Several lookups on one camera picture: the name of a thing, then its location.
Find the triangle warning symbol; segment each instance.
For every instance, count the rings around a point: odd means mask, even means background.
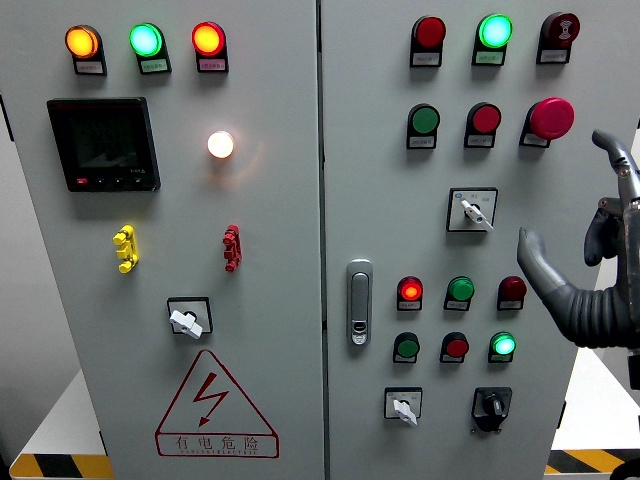
[[[210,350],[201,350],[156,430],[158,454],[278,458],[266,418]]]

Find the robotic arm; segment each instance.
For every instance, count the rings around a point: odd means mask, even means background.
[[[618,256],[617,281],[605,290],[580,290],[545,258],[542,235],[520,229],[518,263],[560,332],[579,347],[640,348],[640,175],[615,137],[595,130],[618,177],[619,199],[603,198],[585,238],[589,266]]]

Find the lit indicator light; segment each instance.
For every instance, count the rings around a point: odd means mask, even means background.
[[[482,20],[478,28],[480,41],[488,48],[504,47],[511,39],[512,32],[513,27],[509,17],[497,13]]]
[[[191,41],[198,53],[211,57],[222,51],[225,37],[220,26],[213,22],[202,22],[193,29]]]
[[[141,57],[153,57],[162,49],[162,34],[154,25],[143,23],[131,29],[129,42]]]
[[[491,339],[491,348],[498,355],[510,355],[516,349],[516,341],[510,333],[498,333]]]
[[[227,158],[233,152],[233,146],[233,137],[223,131],[211,134],[207,142],[209,152],[216,158]]]
[[[86,25],[77,25],[67,31],[65,43],[76,58],[91,58],[100,48],[100,41],[94,29]]]
[[[394,363],[416,363],[420,342],[415,333],[403,332],[393,342]]]
[[[402,310],[422,310],[422,282],[417,277],[404,277],[398,282],[396,307]]]

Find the red terminal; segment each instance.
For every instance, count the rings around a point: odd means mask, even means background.
[[[231,273],[240,266],[242,261],[242,250],[240,249],[240,230],[237,225],[229,225],[227,231],[224,232],[222,243],[225,246],[224,258],[227,264],[224,269]]]
[[[447,28],[438,17],[422,17],[413,27],[413,36],[424,48],[436,48],[442,45]]]
[[[565,135],[573,126],[575,112],[564,98],[551,97],[531,109],[531,131],[544,140],[555,140]]]
[[[579,33],[580,20],[573,13],[554,13],[542,24],[542,35],[555,48],[570,47]]]

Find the red push button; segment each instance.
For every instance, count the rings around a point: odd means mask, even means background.
[[[564,98],[551,97],[533,107],[529,116],[531,131],[544,140],[565,135],[573,125],[575,112]]]
[[[550,46],[567,48],[580,33],[580,20],[573,13],[557,12],[542,24],[542,35]]]
[[[447,28],[438,17],[423,17],[415,25],[413,36],[424,48],[435,48],[444,42]]]

